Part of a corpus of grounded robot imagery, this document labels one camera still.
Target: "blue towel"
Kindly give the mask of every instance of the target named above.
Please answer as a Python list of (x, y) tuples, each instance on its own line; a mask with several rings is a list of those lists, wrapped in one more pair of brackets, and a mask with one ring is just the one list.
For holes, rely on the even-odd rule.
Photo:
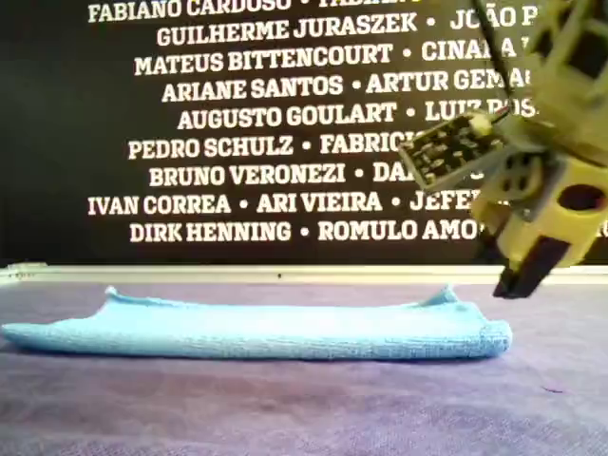
[(2, 327), (37, 351), (189, 358), (477, 358), (508, 350), (488, 321), (445, 287), (423, 303), (384, 307), (229, 306), (123, 296), (113, 288), (88, 318)]

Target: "black wall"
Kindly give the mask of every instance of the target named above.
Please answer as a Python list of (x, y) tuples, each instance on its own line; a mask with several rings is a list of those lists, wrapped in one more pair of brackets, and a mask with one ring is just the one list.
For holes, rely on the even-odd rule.
[[(320, 135), (380, 132), (416, 132), (427, 128), (426, 103), (437, 105), (442, 100), (501, 99), (498, 88), (457, 90), (451, 78), (459, 69), (489, 68), (488, 61), (425, 61), (423, 43), (441, 40), (472, 40), (481, 43), (477, 29), (455, 30), (449, 21), (456, 10), (467, 2), (398, 2), (349, 6), (348, 0), (334, 8), (322, 8), (318, 0), (302, 4), (293, 0), (288, 10), (201, 15), (186, 13), (186, 0), (179, 18), (127, 22), (89, 23), (87, 4), (60, 0), (20, 0), (5, 2), (2, 27), (2, 99), (3, 154), (6, 173), (2, 225), (4, 253), (7, 261), (46, 261), (49, 263), (468, 263), (475, 241), (462, 239), (458, 231), (446, 233), (444, 239), (433, 238), (429, 220), (467, 220), (465, 208), (451, 204), (448, 210), (413, 211), (415, 184), (411, 181), (374, 181), (374, 164), (392, 165), (394, 152), (321, 153)], [(517, 14), (516, 27), (500, 28), (502, 37), (512, 39), (514, 51), (522, 52), (521, 37), (530, 27), (523, 24), (526, 6), (534, 2), (513, 0), (500, 2), (501, 8), (512, 8)], [(417, 31), (403, 33), (361, 34), (352, 36), (300, 38), (274, 41), (201, 44), (196, 46), (160, 47), (157, 30), (165, 27), (229, 24), (245, 21), (290, 20), (297, 28), (298, 19), (318, 17), (356, 17), (362, 14), (416, 13)], [(426, 20), (433, 17), (431, 27)], [(220, 53), (225, 65), (231, 51), (331, 47), (345, 45), (392, 45), (389, 62), (376, 65), (343, 65), (323, 67), (282, 67), (247, 71), (136, 76), (136, 57), (161, 55)], [(403, 49), (411, 55), (403, 56)], [(517, 60), (510, 59), (517, 67)], [(372, 73), (382, 75), (399, 71), (447, 71), (448, 91), (399, 91), (366, 93)], [(339, 76), (343, 90), (326, 96), (304, 96), (278, 99), (218, 100), (190, 103), (162, 103), (167, 84), (205, 83), (218, 80), (268, 81), (271, 78), (297, 76)], [(352, 88), (353, 81), (361, 88)], [(178, 129), (182, 111), (231, 107), (278, 106), (283, 115), (290, 106), (343, 105), (350, 111), (354, 104), (397, 103), (388, 122), (364, 124), (288, 125), (284, 120), (276, 127)], [(416, 110), (409, 117), (407, 109)], [(129, 160), (129, 141), (279, 136), (293, 137), (293, 155), (267, 157), (198, 158), (183, 160)], [(302, 144), (310, 142), (310, 150)], [(220, 166), (228, 170), (238, 165), (281, 165), (289, 163), (344, 163), (345, 181), (300, 185), (237, 184), (226, 173), (220, 186), (151, 187), (150, 168)], [(355, 170), (364, 176), (357, 178)], [(381, 212), (307, 213), (301, 202), (303, 192), (377, 192)], [(262, 194), (294, 193), (296, 212), (257, 213)], [(138, 205), (138, 214), (90, 216), (89, 197), (140, 197), (162, 195), (226, 195), (230, 214), (147, 215)], [(401, 199), (394, 206), (393, 198)], [(240, 208), (247, 200), (249, 206)], [(418, 235), (412, 239), (322, 241), (319, 221), (395, 220), (399, 225), (411, 220)], [(187, 241), (186, 223), (225, 223), (247, 221), (282, 221), (291, 225), (291, 240), (255, 241)], [(131, 242), (132, 223), (181, 223), (183, 241)], [(307, 228), (305, 237), (301, 229)], [(601, 262), (606, 243), (590, 255), (590, 261)]]

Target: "letter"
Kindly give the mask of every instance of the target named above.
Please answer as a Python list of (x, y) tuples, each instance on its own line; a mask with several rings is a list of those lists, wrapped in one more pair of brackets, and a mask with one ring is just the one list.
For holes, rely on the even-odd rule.
[(131, 223), (130, 242), (182, 242), (181, 223)]
[(537, 7), (536, 5), (524, 5), (522, 6), (522, 11), (522, 25), (524, 27), (530, 27), (534, 24), (534, 20), (539, 15), (539, 7)]
[(296, 193), (264, 193), (257, 203), (256, 212), (259, 214), (289, 214), (297, 212)]
[(89, 197), (90, 216), (136, 216), (140, 197)]
[(386, 163), (384, 161), (376, 161), (373, 166), (374, 182), (410, 182), (413, 181), (413, 176), (406, 170), (405, 166), (400, 161)]

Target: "folded towel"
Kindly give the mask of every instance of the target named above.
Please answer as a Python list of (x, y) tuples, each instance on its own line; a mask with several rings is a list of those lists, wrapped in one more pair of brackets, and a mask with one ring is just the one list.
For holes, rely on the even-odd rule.
[(445, 287), (423, 303), (384, 307), (230, 306), (106, 291), (89, 318), (4, 325), (13, 344), (37, 351), (190, 358), (420, 359), (497, 356), (511, 345)]

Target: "circuit board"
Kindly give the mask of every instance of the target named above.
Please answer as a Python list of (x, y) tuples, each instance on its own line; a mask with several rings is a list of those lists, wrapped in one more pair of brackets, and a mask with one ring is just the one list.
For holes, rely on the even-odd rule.
[(463, 114), (402, 144), (399, 155), (423, 189), (437, 191), (461, 181), (502, 149), (491, 128), (484, 133), (474, 128), (473, 117)]

